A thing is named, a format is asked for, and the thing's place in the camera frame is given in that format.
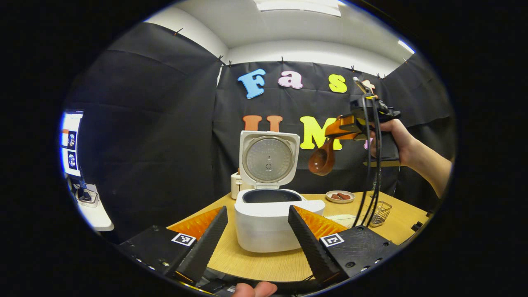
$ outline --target open lid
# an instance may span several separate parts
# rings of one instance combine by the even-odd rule
[[[295,176],[300,137],[281,132],[240,133],[240,177],[256,189],[278,189]]]

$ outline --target ceiling light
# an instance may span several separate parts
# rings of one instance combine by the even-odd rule
[[[411,53],[414,53],[412,48],[410,48],[408,45],[406,45],[403,41],[399,40],[398,44],[401,45],[402,47],[404,47],[406,50],[410,51]]]
[[[260,11],[301,10],[341,17],[338,0],[253,0]]]

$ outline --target monitor screen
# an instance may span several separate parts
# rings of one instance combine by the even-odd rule
[[[81,124],[82,110],[65,110],[61,124],[61,158],[62,170],[77,178],[81,178],[81,167],[77,160],[77,139]]]

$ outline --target small plate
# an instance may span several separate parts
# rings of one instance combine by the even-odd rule
[[[348,196],[350,196],[350,199],[341,200],[341,199],[332,198],[332,195],[333,194],[337,194],[337,193],[348,195]],[[347,191],[330,191],[330,192],[326,193],[326,199],[328,199],[331,202],[335,202],[335,203],[350,203],[350,202],[354,201],[354,198],[356,198],[356,196],[354,194],[350,193],[350,192],[347,192]]]

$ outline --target metal mesh basket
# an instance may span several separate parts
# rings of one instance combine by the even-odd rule
[[[372,221],[370,222],[371,227],[377,227],[382,225],[389,216],[389,213],[391,212],[392,205],[384,202],[384,201],[378,201],[378,205],[376,205],[376,208],[374,210],[374,216],[372,217]]]

